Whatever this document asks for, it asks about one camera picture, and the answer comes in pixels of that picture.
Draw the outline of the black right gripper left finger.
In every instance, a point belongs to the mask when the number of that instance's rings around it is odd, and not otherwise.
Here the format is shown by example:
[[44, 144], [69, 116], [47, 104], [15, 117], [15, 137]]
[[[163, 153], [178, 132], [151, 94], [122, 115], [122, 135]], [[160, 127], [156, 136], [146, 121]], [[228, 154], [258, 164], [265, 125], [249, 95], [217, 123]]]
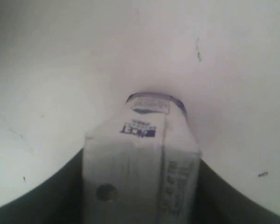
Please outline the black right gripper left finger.
[[81, 223], [82, 157], [79, 151], [45, 182], [1, 206], [0, 224]]

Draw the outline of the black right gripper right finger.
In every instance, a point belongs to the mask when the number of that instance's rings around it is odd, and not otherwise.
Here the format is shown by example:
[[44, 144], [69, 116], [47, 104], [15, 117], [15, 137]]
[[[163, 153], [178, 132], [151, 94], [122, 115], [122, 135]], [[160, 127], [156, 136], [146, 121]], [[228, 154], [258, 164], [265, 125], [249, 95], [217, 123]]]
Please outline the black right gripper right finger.
[[191, 223], [280, 224], [280, 216], [241, 194], [201, 161]]

